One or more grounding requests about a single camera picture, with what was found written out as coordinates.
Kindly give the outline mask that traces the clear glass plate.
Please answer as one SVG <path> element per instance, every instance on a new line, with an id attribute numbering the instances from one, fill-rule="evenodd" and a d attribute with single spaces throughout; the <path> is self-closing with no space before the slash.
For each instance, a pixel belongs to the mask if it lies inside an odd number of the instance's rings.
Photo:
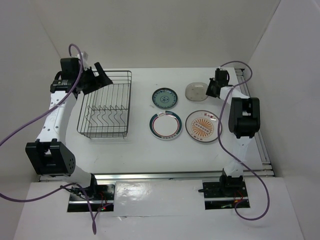
<path id="1" fill-rule="evenodd" d="M 206 95 L 208 85 L 203 82 L 192 82 L 185 88 L 185 97 L 192 102 L 202 102 L 208 98 Z"/>

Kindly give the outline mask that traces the blue patterned plate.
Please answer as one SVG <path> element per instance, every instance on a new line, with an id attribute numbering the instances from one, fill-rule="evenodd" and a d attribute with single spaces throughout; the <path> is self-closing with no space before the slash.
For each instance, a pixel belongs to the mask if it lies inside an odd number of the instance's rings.
<path id="1" fill-rule="evenodd" d="M 173 89 L 162 87 L 152 94 L 151 100 L 156 107 L 166 110 L 178 103 L 178 95 Z"/>

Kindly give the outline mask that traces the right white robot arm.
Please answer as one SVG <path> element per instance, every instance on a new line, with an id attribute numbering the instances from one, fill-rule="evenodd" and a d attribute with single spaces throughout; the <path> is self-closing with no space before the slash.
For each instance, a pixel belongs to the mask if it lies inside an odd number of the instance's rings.
<path id="1" fill-rule="evenodd" d="M 233 197 L 242 189 L 248 146 L 261 125 L 260 100 L 236 90 L 229 80 L 228 71 L 217 68 L 206 90 L 207 96 L 223 100 L 222 111 L 229 106 L 228 130 L 233 136 L 233 149 L 228 153 L 218 184 L 220 194 L 225 197 Z"/>

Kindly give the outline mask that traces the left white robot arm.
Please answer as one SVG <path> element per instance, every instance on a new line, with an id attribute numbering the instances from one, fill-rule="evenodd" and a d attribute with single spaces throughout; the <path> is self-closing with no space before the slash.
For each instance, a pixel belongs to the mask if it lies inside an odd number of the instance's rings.
<path id="1" fill-rule="evenodd" d="M 79 184 L 81 194 L 92 200 L 99 193 L 97 180 L 77 166 L 75 155 L 66 146 L 67 127 L 80 93 L 87 95 L 113 82 L 99 62 L 94 64 L 94 73 L 87 60 L 86 52 L 60 60 L 61 71 L 50 85 L 50 113 L 36 140 L 26 144 L 25 152 L 37 175 Z"/>

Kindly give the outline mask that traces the orange sunburst plate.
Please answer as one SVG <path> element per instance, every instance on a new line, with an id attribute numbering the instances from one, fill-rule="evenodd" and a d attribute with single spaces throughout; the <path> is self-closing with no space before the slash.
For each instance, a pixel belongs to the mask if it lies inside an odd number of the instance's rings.
<path id="1" fill-rule="evenodd" d="M 188 135 L 200 143 L 212 143 L 218 139 L 219 117 L 207 110 L 196 110 L 185 120 Z"/>

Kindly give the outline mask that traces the green red rimmed plate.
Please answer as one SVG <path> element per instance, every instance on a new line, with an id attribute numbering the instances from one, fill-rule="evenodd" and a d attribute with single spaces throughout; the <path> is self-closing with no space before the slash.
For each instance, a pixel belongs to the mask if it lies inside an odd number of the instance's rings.
<path id="1" fill-rule="evenodd" d="M 170 141 L 178 137 L 182 132 L 183 123 L 176 113 L 166 110 L 151 117 L 149 129 L 157 139 Z"/>

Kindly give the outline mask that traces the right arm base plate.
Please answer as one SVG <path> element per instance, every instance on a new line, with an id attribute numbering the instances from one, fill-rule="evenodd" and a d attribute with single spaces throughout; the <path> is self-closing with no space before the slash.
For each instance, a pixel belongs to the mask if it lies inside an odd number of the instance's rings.
<path id="1" fill-rule="evenodd" d="M 250 208 L 250 201 L 246 184 L 243 182 L 238 190 L 232 190 L 225 194 L 220 190 L 218 182 L 203 182 L 202 188 L 198 190 L 203 194 L 205 210 L 223 210 L 238 208 Z"/>

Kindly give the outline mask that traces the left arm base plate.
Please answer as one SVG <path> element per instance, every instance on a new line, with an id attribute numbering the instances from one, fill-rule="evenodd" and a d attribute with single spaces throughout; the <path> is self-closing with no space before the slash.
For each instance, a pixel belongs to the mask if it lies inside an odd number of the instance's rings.
<path id="1" fill-rule="evenodd" d="M 114 211 L 115 188 L 116 185 L 113 183 L 97 185 L 95 193 L 87 193 L 93 212 L 97 212 L 98 209 L 100 209 L 101 212 Z M 75 189 L 70 192 L 67 212 L 89 212 L 88 202 L 82 192 L 77 190 L 77 193 L 75 193 Z"/>

